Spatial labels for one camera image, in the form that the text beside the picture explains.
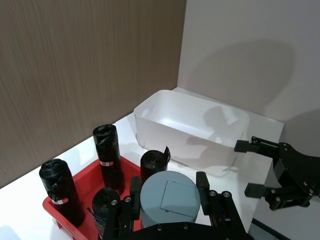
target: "red label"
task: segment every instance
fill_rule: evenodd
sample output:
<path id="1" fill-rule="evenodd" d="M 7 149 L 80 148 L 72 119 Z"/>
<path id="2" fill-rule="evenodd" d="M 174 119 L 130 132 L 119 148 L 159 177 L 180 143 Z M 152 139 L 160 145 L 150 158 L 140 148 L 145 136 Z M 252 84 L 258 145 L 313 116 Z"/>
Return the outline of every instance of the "red label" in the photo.
<path id="1" fill-rule="evenodd" d="M 102 166 L 105 166 L 105 167 L 110 167 L 114 164 L 113 161 L 108 161 L 108 162 L 105 162 L 105 161 L 100 161 L 100 165 Z"/>
<path id="2" fill-rule="evenodd" d="M 53 202 L 53 204 L 61 205 L 61 204 L 67 203 L 69 200 L 68 200 L 68 198 L 64 198 L 64 199 L 61 199 L 61 200 L 58 200 L 58 201 L 54 201 L 54 200 L 51 199 L 51 201 Z"/>

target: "gray cylinder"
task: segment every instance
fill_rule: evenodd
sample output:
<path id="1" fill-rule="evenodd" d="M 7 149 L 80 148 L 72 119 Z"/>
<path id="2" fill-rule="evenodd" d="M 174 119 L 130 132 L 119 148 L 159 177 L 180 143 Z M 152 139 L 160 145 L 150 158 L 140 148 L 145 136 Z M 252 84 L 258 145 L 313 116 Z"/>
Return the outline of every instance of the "gray cylinder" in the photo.
<path id="1" fill-rule="evenodd" d="M 194 223 L 200 209 L 195 183 L 176 171 L 161 171 L 149 177 L 141 189 L 141 224 Z"/>

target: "wooden wall panel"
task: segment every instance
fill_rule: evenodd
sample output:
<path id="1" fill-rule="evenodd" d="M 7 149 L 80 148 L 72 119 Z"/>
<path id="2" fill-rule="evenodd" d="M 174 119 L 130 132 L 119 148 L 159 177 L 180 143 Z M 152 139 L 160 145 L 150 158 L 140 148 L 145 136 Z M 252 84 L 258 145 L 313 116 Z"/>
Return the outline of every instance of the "wooden wall panel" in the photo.
<path id="1" fill-rule="evenodd" d="M 185 7 L 0 1 L 0 186 L 176 87 Z"/>

